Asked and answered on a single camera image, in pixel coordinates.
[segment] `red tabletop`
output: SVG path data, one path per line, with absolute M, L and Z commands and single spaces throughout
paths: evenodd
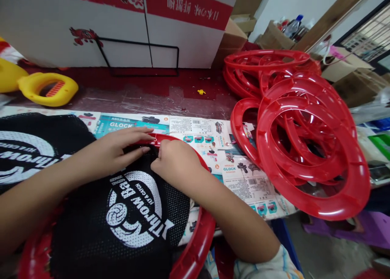
M 79 91 L 59 109 L 108 113 L 148 113 L 228 120 L 237 102 L 227 87 L 222 71 L 180 69 L 177 77 L 113 77 L 108 68 L 37 68 L 22 65 L 30 74 L 55 72 L 74 79 Z M 204 90 L 199 95 L 197 90 Z M 23 97 L 10 105 L 43 108 Z

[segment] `stack of red rings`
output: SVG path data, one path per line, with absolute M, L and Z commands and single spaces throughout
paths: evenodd
M 353 118 L 319 64 L 300 51 L 251 50 L 225 58 L 223 76 L 243 98 L 231 125 L 240 148 L 300 210 L 325 220 L 356 216 L 370 194 L 370 172 Z M 258 109 L 256 148 L 243 114 Z

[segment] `black mesh net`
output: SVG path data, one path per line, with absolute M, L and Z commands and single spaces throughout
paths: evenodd
M 151 146 L 123 171 L 69 195 L 53 228 L 55 278 L 169 277 L 190 201 L 150 169 L 157 156 Z
M 73 115 L 24 113 L 0 118 L 0 194 L 94 140 Z
M 94 140 L 72 115 L 0 118 L 0 194 Z M 151 171 L 157 156 L 151 146 L 121 172 L 69 194 L 53 227 L 50 269 L 55 278 L 169 277 L 172 249 L 183 236 L 190 202 Z

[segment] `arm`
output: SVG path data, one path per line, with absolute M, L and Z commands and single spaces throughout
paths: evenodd
M 68 159 L 49 166 L 0 196 L 0 262 L 11 254 L 73 189 L 118 172 L 149 148 L 128 154 L 139 140 L 154 140 L 153 129 L 130 128 L 107 134 Z
M 214 216 L 241 260 L 256 264 L 275 257 L 280 242 L 267 223 L 204 169 L 188 144 L 163 141 L 152 170 Z

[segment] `small yellow piece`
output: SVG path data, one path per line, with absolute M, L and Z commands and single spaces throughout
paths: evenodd
M 56 82 L 62 83 L 58 89 L 52 88 L 52 90 L 55 90 L 50 91 L 52 95 L 46 97 L 39 95 L 45 86 Z M 32 102 L 51 107 L 67 104 L 78 90 L 78 85 L 71 78 L 55 73 L 42 74 L 39 72 L 31 74 L 19 79 L 18 84 L 23 95 Z

